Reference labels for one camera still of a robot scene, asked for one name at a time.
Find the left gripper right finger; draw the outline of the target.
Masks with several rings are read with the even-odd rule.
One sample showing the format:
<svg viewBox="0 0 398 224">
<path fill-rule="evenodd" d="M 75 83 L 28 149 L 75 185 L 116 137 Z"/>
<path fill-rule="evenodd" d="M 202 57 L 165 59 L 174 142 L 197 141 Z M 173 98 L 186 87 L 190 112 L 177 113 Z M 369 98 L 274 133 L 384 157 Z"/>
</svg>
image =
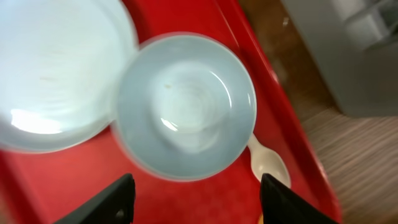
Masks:
<svg viewBox="0 0 398 224">
<path fill-rule="evenodd" d="M 260 201 L 264 224 L 338 224 L 270 174 L 263 174 Z"/>
</svg>

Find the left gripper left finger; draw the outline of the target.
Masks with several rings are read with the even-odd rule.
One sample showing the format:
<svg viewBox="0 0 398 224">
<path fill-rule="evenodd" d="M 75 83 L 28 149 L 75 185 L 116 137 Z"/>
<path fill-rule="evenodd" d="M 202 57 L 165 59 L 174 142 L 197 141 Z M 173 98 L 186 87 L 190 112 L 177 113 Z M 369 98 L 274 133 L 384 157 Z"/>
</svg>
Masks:
<svg viewBox="0 0 398 224">
<path fill-rule="evenodd" d="M 55 223 L 130 224 L 134 220 L 135 199 L 136 185 L 133 176 L 124 174 L 93 198 Z"/>
</svg>

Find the light blue rice bowl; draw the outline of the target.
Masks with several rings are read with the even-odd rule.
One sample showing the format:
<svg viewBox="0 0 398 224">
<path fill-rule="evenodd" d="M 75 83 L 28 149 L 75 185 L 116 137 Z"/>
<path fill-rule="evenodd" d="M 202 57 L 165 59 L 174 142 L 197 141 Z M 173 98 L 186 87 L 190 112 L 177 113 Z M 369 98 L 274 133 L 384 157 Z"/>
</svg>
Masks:
<svg viewBox="0 0 398 224">
<path fill-rule="evenodd" d="M 115 138 L 143 171 L 173 182 L 212 177 L 244 151 L 257 117 L 247 68 L 225 44 L 193 32 L 143 42 L 118 80 Z"/>
</svg>

